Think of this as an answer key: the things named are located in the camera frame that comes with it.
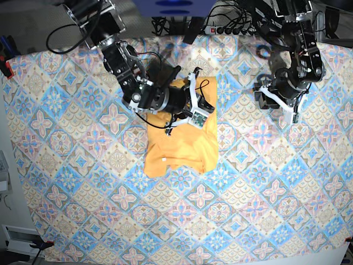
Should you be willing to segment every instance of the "table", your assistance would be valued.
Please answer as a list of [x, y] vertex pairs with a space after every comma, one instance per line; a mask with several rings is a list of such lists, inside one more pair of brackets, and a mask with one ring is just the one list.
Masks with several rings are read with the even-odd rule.
[[2, 77], [10, 138], [47, 261], [230, 264], [342, 246], [353, 233], [353, 54], [319, 44], [327, 69], [303, 120], [260, 110], [252, 85], [287, 55], [256, 55], [263, 40], [201, 36], [134, 39], [183, 78], [217, 76], [217, 168], [143, 174], [146, 125], [120, 102], [99, 51], [41, 52]]

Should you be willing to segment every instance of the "blue object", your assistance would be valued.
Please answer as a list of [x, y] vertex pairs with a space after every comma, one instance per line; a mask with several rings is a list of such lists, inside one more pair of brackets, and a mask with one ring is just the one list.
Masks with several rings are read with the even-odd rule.
[[144, 17], [206, 17], [216, 0], [133, 0]]
[[1, 43], [4, 45], [5, 49], [10, 53], [10, 57], [11, 57], [11, 58], [13, 58], [13, 57], [15, 57], [15, 56], [17, 56], [17, 55], [20, 55], [20, 54], [16, 51], [16, 49], [14, 49], [14, 48], [11, 46], [10, 42], [7, 40], [7, 38], [6, 38], [5, 36], [1, 36], [1, 37], [0, 37], [0, 41], [1, 41]]

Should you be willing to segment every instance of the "red clamp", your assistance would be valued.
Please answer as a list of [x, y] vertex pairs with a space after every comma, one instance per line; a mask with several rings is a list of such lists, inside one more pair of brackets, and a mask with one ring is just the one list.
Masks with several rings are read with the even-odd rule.
[[11, 79], [15, 75], [12, 71], [10, 63], [5, 61], [4, 56], [0, 56], [0, 70], [7, 77], [7, 79]]

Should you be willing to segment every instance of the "yellow cloth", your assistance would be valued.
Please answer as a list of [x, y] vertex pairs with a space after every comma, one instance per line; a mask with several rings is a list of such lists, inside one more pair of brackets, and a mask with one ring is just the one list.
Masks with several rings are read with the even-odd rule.
[[[196, 88], [203, 80], [210, 83], [202, 88], [206, 100], [214, 107], [217, 104], [217, 81], [215, 77], [197, 79]], [[182, 87], [184, 80], [176, 80], [172, 86]], [[169, 113], [148, 114], [147, 120], [157, 126], [170, 121]], [[171, 136], [162, 129], [147, 126], [148, 150], [144, 172], [151, 178], [164, 176], [167, 166], [177, 169], [189, 166], [200, 173], [216, 168], [218, 160], [217, 110], [209, 116], [202, 130], [183, 124], [174, 128]]]

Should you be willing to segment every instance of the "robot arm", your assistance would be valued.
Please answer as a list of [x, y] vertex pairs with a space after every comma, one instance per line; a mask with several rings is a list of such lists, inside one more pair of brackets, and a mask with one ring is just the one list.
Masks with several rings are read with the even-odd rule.
[[301, 106], [312, 82], [319, 82], [325, 76], [325, 68], [317, 48], [311, 21], [306, 18], [307, 0], [278, 1], [279, 17], [284, 17], [281, 39], [287, 45], [291, 56], [291, 67], [280, 68], [272, 81], [255, 84], [255, 99], [261, 109], [282, 107], [285, 121], [289, 124], [299, 121]]
[[[97, 23], [95, 13], [103, 0], [65, 1], [65, 9], [80, 27], [82, 34], [92, 30]], [[135, 49], [119, 38], [125, 26], [110, 1], [101, 8], [98, 25], [94, 27], [86, 44], [90, 49], [100, 48], [104, 55], [105, 69], [116, 76], [124, 95], [123, 104], [131, 111], [141, 114], [167, 112], [171, 121], [162, 129], [170, 135], [172, 128], [189, 123], [202, 129], [214, 107], [196, 93], [196, 78], [200, 68], [189, 73], [189, 84], [176, 88], [170, 83], [176, 78], [181, 67], [174, 68], [172, 74], [161, 86], [148, 79], [147, 72], [137, 57]]]

